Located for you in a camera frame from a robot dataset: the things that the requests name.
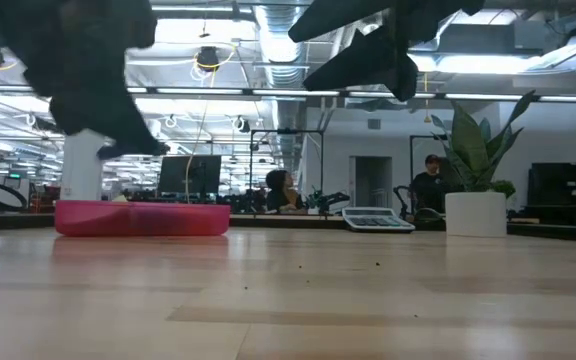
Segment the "woman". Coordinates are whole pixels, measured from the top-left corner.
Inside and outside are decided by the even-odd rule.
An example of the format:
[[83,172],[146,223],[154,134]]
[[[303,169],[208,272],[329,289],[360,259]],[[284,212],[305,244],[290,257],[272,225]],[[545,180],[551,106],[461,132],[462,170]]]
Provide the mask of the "woman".
[[301,196],[293,189],[293,180],[286,170],[273,170],[266,175],[270,193],[266,199],[268,211],[278,213],[307,214]]

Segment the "pink tray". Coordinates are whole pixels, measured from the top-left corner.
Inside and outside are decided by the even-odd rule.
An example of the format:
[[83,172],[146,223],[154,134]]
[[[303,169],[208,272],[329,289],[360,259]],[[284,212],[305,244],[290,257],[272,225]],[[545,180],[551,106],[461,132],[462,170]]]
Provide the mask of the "pink tray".
[[55,227],[66,236],[219,236],[230,206],[57,201]]

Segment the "dark hair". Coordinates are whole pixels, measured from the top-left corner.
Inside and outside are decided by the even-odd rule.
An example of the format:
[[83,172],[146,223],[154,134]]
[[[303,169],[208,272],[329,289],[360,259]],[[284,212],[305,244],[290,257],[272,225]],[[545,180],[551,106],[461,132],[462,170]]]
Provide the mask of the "dark hair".
[[280,191],[284,188],[284,183],[286,182],[286,170],[273,170],[266,175],[266,185],[270,190]]
[[439,162],[439,156],[431,154],[426,156],[426,165],[430,164],[430,163],[438,163]]

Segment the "black cloth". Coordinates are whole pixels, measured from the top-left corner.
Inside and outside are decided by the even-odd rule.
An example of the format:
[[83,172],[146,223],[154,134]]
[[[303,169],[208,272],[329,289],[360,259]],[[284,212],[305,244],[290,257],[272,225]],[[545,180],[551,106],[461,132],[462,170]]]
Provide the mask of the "black cloth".
[[410,188],[416,197],[415,208],[417,210],[428,208],[440,213],[444,212],[444,195],[447,192],[447,186],[441,174],[421,173],[415,176]]
[[[270,193],[268,193],[268,196],[266,197],[266,205],[268,207],[268,211],[280,211],[279,208],[286,206],[290,204],[290,201],[288,201],[288,198],[286,197],[286,195],[284,194],[283,191],[271,191]],[[297,208],[297,210],[301,210],[304,208],[304,202],[301,200],[301,195],[297,196],[297,204],[295,205],[295,207]]]

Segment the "ceiling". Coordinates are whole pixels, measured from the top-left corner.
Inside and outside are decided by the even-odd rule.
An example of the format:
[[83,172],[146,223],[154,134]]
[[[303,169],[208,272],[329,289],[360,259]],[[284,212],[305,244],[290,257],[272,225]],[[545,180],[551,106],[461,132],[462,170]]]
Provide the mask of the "ceiling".
[[[160,15],[156,44],[148,50],[128,51],[128,85],[296,88],[300,86],[298,80],[303,79],[306,72],[316,70],[347,47],[355,29],[370,31],[379,21],[377,17],[366,19],[296,46],[286,41],[281,26],[270,24],[274,28],[268,27],[264,23],[267,20],[265,15],[283,9],[296,19],[309,1],[238,0],[237,3],[242,15],[233,20],[231,1],[153,1]],[[429,48],[430,45],[419,45],[411,49],[411,54],[422,70],[430,66],[427,69],[429,72],[419,79],[418,89],[427,92],[519,94],[526,89],[537,88],[542,94],[576,94],[576,69],[550,69],[523,75],[470,74],[454,65],[454,71],[447,71],[451,69],[445,65],[450,61],[463,65],[467,60],[464,60],[463,55],[472,54],[480,56],[474,59],[475,64],[490,64],[493,60],[499,60],[500,56],[503,56],[501,63],[509,63],[512,57],[526,61],[533,59],[533,64],[537,64],[537,60],[543,60],[542,55],[562,45],[565,32],[574,26],[576,1],[488,1],[486,9],[473,17],[458,14],[451,18],[449,26],[439,38],[441,41],[431,44],[436,47],[434,50]],[[502,44],[505,47],[501,47],[499,43],[503,41],[494,42],[490,39],[507,41]],[[488,44],[493,42],[497,44],[495,48]],[[224,62],[214,79],[198,71],[194,60],[200,48],[206,46],[216,47],[220,61]],[[5,55],[5,70],[0,70],[0,85],[25,84],[22,75],[24,66],[16,64],[12,54]],[[455,56],[459,55],[462,58],[456,61]],[[362,90],[381,88],[374,86]],[[268,97],[204,100],[198,96],[179,94],[135,94],[135,97],[153,133],[172,145],[174,153],[191,153],[199,138],[200,143],[195,151],[197,154],[223,155],[224,191],[245,187],[249,176],[250,146],[247,142],[250,141],[250,134],[238,130],[241,119],[256,130],[276,130],[278,127],[314,130],[319,124],[312,119],[314,117],[318,120],[321,116],[319,101],[299,98],[291,101]],[[349,100],[338,104],[334,119],[348,122],[345,125],[347,129],[364,129],[366,116],[362,110],[363,103],[365,101]],[[376,110],[380,116],[387,118],[389,112],[394,114],[395,111],[405,111],[414,114],[426,106],[447,109],[444,102],[431,101],[426,104],[423,100],[396,105]],[[199,124],[204,114],[205,126],[200,132]],[[352,123],[354,118],[361,122],[360,126]],[[44,124],[44,121],[52,122],[47,99],[0,92],[0,172],[30,169],[29,175],[34,176],[38,182],[59,183],[64,139],[46,130],[46,127],[39,129],[38,124]],[[405,130],[405,124],[387,126]],[[270,169],[287,167],[296,170],[301,153],[299,144],[303,141],[302,136],[288,138],[270,134],[262,139],[263,136],[262,133],[255,136],[261,145],[254,158],[255,184]],[[159,166],[160,159],[150,157],[133,156],[108,162],[104,165],[105,188],[118,184],[124,187],[151,187],[156,183]]]

